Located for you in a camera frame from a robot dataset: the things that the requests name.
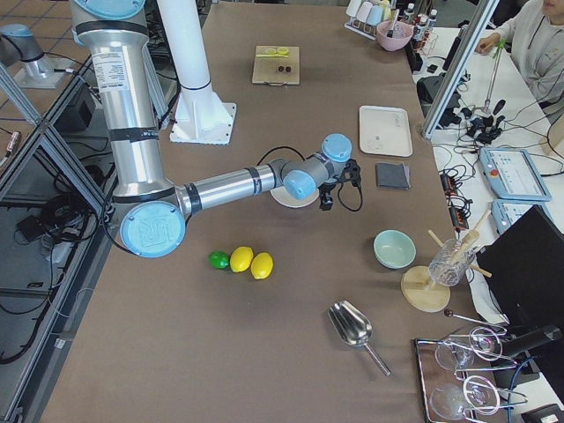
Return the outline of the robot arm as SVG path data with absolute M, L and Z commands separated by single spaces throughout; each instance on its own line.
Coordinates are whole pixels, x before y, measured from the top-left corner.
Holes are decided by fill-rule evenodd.
M 123 207 L 120 237 L 131 254 L 169 254 L 181 244 L 189 218 L 201 211 L 278 188 L 301 200 L 345 171 L 351 141 L 331 134 L 302 161 L 278 159 L 173 184 L 161 163 L 160 129 L 145 71 L 144 3 L 74 1 L 70 7 L 76 41 L 93 60 L 118 175 L 113 199 Z M 181 88 L 172 140 L 228 144 L 236 106 L 223 102 L 212 88 L 195 3 L 161 1 L 158 8 Z

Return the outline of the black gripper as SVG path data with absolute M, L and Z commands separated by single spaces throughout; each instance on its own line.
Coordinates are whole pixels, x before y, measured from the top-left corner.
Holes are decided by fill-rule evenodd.
M 349 212 L 359 212 L 361 209 L 361 204 L 356 207 L 351 207 L 345 203 L 341 197 L 341 191 L 346 183 L 351 183 L 354 188 L 358 190 L 359 197 L 361 197 L 361 170 L 357 161 L 354 159 L 349 159 L 345 167 L 337 178 L 332 178 L 328 182 L 323 183 L 318 188 L 319 193 L 319 209 L 322 211 L 330 211 L 334 205 L 334 198 L 332 196 L 332 191 L 338 188 L 336 197 L 338 202 Z

